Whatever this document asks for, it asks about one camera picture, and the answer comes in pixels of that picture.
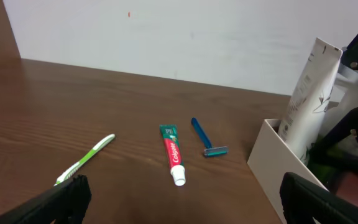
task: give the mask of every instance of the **toothbrush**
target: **toothbrush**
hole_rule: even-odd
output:
[[[78,162],[76,162],[74,165],[72,165],[70,168],[68,168],[62,175],[60,175],[60,177],[57,178],[56,184],[54,186],[69,179],[79,168],[81,168],[82,165],[85,164],[86,161],[91,159],[104,146],[109,144],[115,137],[116,137],[115,134],[110,134],[110,135],[106,136],[104,139],[102,139],[95,146],[93,146],[93,148],[84,157],[82,157],[82,159],[80,159]]]

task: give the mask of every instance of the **white wall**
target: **white wall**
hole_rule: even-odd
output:
[[[286,95],[315,37],[358,33],[358,0],[4,3],[22,58]]]

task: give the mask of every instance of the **toothpaste cap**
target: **toothpaste cap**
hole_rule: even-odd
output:
[[[181,165],[176,165],[171,169],[171,175],[176,186],[182,186],[186,183],[185,168]]]

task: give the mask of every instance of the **wooden table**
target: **wooden table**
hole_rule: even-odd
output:
[[[78,174],[84,223],[280,223],[246,159],[287,96],[21,60],[0,66],[0,214],[50,189],[99,140],[116,140]],[[215,146],[211,159],[190,119]],[[186,184],[169,173],[158,126],[176,124]]]

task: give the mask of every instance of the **white box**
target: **white box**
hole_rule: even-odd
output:
[[[279,125],[279,119],[264,120],[248,165],[281,221],[287,223],[280,198],[280,186],[286,172],[294,172],[323,189],[327,189],[274,131],[273,127],[278,129]]]

